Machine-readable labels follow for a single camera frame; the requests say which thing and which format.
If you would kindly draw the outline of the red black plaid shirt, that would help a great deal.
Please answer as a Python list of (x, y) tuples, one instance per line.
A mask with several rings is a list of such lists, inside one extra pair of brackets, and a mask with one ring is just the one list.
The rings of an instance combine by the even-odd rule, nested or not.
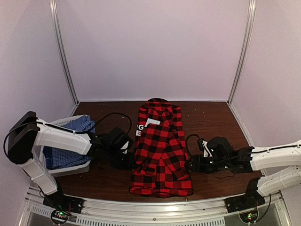
[(139, 108), (130, 193), (156, 198), (192, 195), (188, 160), (180, 106), (149, 99)]

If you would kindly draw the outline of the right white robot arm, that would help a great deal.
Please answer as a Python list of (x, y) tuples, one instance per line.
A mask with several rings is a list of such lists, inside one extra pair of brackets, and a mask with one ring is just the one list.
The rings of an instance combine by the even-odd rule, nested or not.
[(262, 169), (283, 167), (272, 175), (249, 181), (241, 204), (250, 208), (275, 191), (290, 188), (301, 182), (301, 142), (271, 147), (248, 146), (235, 150), (225, 137), (214, 137), (209, 141), (200, 139), (198, 146), (202, 154), (191, 155), (186, 167), (192, 172), (213, 174), (230, 170), (234, 174), (251, 173)]

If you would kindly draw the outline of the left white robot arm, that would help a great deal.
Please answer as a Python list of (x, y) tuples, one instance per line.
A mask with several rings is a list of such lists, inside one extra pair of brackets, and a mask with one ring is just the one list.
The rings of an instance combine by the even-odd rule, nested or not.
[(67, 197), (36, 157), (34, 146), (63, 149), (107, 160), (117, 169), (133, 169), (136, 166), (135, 156), (129, 151), (132, 144), (128, 133), (118, 127), (107, 134), (96, 134), (92, 129), (78, 131), (46, 122), (39, 119), (35, 112), (29, 111), (5, 136), (3, 151), (38, 185), (44, 196), (49, 196), (49, 201), (57, 209), (63, 209), (68, 204)]

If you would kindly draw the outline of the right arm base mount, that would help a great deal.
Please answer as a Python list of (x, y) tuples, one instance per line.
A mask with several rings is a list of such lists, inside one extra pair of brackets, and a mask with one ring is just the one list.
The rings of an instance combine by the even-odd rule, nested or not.
[(258, 177), (249, 181), (245, 194), (225, 199), (228, 213), (255, 208), (265, 203), (264, 196), (257, 192), (259, 179)]

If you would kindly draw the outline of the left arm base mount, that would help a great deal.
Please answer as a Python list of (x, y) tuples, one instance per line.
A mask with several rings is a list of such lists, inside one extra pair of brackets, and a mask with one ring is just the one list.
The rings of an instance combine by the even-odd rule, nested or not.
[(84, 200), (81, 198), (65, 195), (59, 185), (56, 192), (50, 195), (43, 193), (43, 196), (43, 204), (45, 206), (52, 207), (56, 210), (63, 210), (68, 213), (80, 214), (82, 211)]

